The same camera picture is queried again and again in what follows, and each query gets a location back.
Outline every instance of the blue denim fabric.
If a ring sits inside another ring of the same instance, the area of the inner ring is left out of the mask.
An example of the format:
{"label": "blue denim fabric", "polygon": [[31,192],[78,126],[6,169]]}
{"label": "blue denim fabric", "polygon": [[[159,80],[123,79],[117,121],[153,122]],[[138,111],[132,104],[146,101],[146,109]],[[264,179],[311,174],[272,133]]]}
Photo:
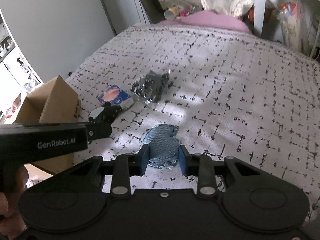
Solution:
{"label": "blue denim fabric", "polygon": [[148,166],[167,170],[177,165],[180,140],[174,136],[178,130],[178,126],[171,124],[160,124],[151,128],[142,141],[150,148]]}

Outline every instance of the pink object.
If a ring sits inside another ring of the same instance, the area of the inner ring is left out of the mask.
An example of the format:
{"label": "pink object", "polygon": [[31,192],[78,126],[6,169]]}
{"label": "pink object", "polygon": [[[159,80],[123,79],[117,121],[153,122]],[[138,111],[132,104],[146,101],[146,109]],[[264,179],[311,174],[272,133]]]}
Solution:
{"label": "pink object", "polygon": [[192,25],[199,27],[213,27],[238,32],[251,33],[244,22],[232,16],[215,14],[210,11],[201,11],[187,17],[173,21],[162,21],[158,25]]}

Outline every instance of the plastic bottle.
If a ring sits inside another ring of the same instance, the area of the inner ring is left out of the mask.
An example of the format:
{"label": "plastic bottle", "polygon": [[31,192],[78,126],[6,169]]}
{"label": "plastic bottle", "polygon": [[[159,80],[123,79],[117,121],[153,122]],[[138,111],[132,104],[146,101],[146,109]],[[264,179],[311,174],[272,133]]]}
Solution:
{"label": "plastic bottle", "polygon": [[159,0],[162,2],[168,10],[164,12],[164,17],[167,20],[174,20],[177,16],[187,16],[188,14],[192,14],[197,10],[196,7],[192,6],[185,0]]}

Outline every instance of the bed sheet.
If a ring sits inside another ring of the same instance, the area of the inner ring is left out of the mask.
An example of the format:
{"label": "bed sheet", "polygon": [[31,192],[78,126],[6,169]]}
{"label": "bed sheet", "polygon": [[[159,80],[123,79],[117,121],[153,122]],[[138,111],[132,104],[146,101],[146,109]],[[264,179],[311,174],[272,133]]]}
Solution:
{"label": "bed sheet", "polygon": [[[81,121],[110,85],[129,91],[150,70],[171,70],[161,101],[136,102],[112,124],[110,138],[75,154],[113,160],[138,151],[153,126],[179,126],[190,153],[235,156],[308,195],[308,221],[320,212],[319,65],[281,44],[250,34],[192,26],[130,27],[103,45],[67,79],[82,101]],[[148,168],[132,188],[196,188],[197,178]],[[110,188],[106,179],[104,191]]]}

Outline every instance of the silver screw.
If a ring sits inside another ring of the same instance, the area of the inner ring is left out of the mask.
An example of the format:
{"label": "silver screw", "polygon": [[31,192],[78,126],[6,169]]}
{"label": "silver screw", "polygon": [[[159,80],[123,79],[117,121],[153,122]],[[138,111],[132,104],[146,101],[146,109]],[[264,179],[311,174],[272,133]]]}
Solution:
{"label": "silver screw", "polygon": [[169,193],[167,192],[161,192],[160,197],[169,197]]}
{"label": "silver screw", "polygon": [[128,192],[128,189],[126,187],[114,187],[112,192],[117,195],[123,195]]}
{"label": "silver screw", "polygon": [[204,195],[212,195],[216,192],[216,190],[213,187],[202,187],[200,192]]}

